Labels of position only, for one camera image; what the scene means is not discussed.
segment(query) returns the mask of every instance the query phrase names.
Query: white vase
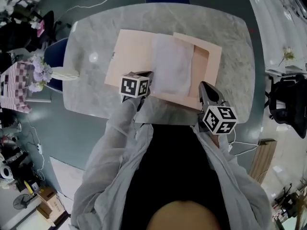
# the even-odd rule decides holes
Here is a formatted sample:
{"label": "white vase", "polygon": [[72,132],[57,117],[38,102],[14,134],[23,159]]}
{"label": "white vase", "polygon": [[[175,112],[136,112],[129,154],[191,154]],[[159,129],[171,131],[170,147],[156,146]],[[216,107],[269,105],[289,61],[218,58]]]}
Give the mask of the white vase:
{"label": "white vase", "polygon": [[63,67],[54,67],[52,68],[52,78],[62,81],[71,81],[76,80],[79,77],[79,73],[73,69],[66,69]]}

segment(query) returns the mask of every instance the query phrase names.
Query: gray jacket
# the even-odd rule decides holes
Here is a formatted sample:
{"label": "gray jacket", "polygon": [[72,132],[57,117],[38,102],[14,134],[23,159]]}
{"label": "gray jacket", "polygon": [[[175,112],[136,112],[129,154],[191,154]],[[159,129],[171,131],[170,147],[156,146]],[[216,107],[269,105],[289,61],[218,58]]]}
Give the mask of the gray jacket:
{"label": "gray jacket", "polygon": [[[143,125],[136,135],[131,134],[138,103],[138,99],[125,101],[108,120],[75,194],[72,229],[120,229],[127,190],[154,132],[151,125]],[[260,184],[238,165],[236,156],[229,154],[226,135],[219,136],[218,149],[208,135],[191,128],[218,175],[231,230],[269,229],[269,200]]]}

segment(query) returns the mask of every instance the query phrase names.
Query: white cable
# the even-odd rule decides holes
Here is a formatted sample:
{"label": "white cable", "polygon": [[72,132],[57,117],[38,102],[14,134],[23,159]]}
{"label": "white cable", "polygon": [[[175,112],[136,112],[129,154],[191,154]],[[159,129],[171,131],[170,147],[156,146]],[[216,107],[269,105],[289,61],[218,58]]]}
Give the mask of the white cable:
{"label": "white cable", "polygon": [[246,145],[254,145],[254,146],[255,146],[255,147],[253,147],[253,148],[251,148],[251,149],[245,150],[245,151],[240,152],[240,153],[238,153],[238,154],[234,154],[234,156],[239,156],[239,155],[242,155],[242,154],[244,154],[244,153],[253,151],[253,150],[255,150],[255,149],[259,146],[259,144],[260,144],[260,140],[259,140],[258,144],[255,144],[255,143],[247,143],[247,142],[241,142],[241,141],[236,141],[236,130],[235,130],[235,129],[234,129],[234,133],[235,133],[235,138],[234,138],[234,140],[233,140],[232,142],[229,143],[230,146],[231,146],[232,144],[234,144],[234,143],[246,144]]}
{"label": "white cable", "polygon": [[255,150],[257,147],[258,147],[258,145],[257,145],[256,147],[254,147],[254,148],[249,149],[249,150],[245,150],[245,151],[240,152],[240,153],[238,153],[238,154],[234,154],[234,156],[239,156],[239,155],[242,155],[242,154],[244,154],[244,153],[253,151],[253,150]]}
{"label": "white cable", "polygon": [[43,173],[43,169],[44,169],[44,165],[45,165],[45,158],[44,158],[44,155],[42,153],[40,153],[40,155],[42,155],[43,157],[43,165],[42,165],[42,168],[38,169],[36,171],[37,175],[38,175],[38,178],[41,180],[41,181],[44,181],[45,180],[45,175]]}
{"label": "white cable", "polygon": [[103,2],[101,2],[101,3],[99,3],[99,4],[96,4],[96,5],[93,5],[93,6],[90,6],[90,7],[76,5],[76,6],[72,7],[72,8],[70,8],[70,9],[67,9],[67,10],[66,10],[66,11],[55,21],[55,22],[57,22],[57,21],[58,21],[60,18],[62,18],[68,11],[70,11],[70,10],[72,10],[72,9],[74,9],[74,8],[90,9],[90,8],[93,8],[93,7],[102,5],[102,4],[104,4],[106,1],[108,1],[108,0],[105,0],[105,1],[103,1]]}
{"label": "white cable", "polygon": [[234,133],[235,133],[235,138],[234,138],[234,141],[233,142],[230,142],[229,144],[231,145],[231,144],[234,144],[235,142],[236,142],[236,130],[235,130],[235,128],[234,128]]}
{"label": "white cable", "polygon": [[[29,126],[35,130],[36,137],[37,137],[37,140],[38,140],[38,144],[40,145],[40,141],[39,141],[39,138],[38,138],[38,135],[37,135],[36,128],[35,128],[34,126],[31,125],[28,116],[27,116],[27,121],[28,121],[28,123],[29,123]],[[43,165],[42,165],[42,168],[40,168],[40,169],[38,169],[38,170],[36,171],[36,173],[37,173],[38,178],[39,178],[41,181],[44,181],[44,180],[45,180],[45,175],[44,175],[44,173],[43,173],[42,170],[44,169],[45,158],[44,158],[43,153],[41,153],[41,152],[39,152],[39,154],[42,155],[42,158],[43,158]]]}
{"label": "white cable", "polygon": [[67,9],[55,22],[57,22],[60,18],[62,18],[68,11],[74,9],[74,8],[84,8],[84,9],[90,9],[90,8],[93,8],[93,7],[96,7],[96,6],[99,6],[99,5],[102,5],[104,4],[106,1],[108,0],[104,0],[103,2],[99,3],[99,4],[96,4],[96,5],[93,5],[93,6],[90,6],[90,7],[86,7],[86,6],[79,6],[79,5],[76,5],[70,9]]}
{"label": "white cable", "polygon": [[31,125],[31,123],[30,123],[30,120],[29,120],[28,116],[27,116],[27,121],[28,121],[28,123],[29,123],[29,126],[35,130],[35,133],[36,133],[36,137],[37,137],[38,143],[40,144],[40,142],[39,142],[39,138],[38,138],[38,135],[37,135],[36,128],[35,128],[34,126],[32,126],[32,125]]}

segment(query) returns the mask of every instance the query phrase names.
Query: checkered bag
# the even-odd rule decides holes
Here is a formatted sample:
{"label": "checkered bag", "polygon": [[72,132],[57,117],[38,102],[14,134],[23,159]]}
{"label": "checkered bag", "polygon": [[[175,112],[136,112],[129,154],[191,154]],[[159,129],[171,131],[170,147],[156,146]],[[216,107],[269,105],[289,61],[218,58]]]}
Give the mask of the checkered bag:
{"label": "checkered bag", "polygon": [[[26,84],[27,74],[31,65],[23,62],[16,62],[1,74],[1,95],[0,104],[2,108],[29,113],[31,108],[26,104]],[[7,85],[7,91],[4,92],[4,86]]]}

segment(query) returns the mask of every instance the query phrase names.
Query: fiducial marker cube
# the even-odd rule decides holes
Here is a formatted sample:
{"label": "fiducial marker cube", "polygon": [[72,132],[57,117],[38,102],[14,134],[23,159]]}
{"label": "fiducial marker cube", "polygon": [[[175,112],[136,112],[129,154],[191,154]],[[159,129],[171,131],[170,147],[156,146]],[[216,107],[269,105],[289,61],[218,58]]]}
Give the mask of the fiducial marker cube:
{"label": "fiducial marker cube", "polygon": [[121,77],[119,93],[132,98],[147,95],[150,79],[135,75],[133,73],[125,74]]}
{"label": "fiducial marker cube", "polygon": [[235,109],[228,106],[210,105],[203,122],[214,135],[229,134],[238,123]]}

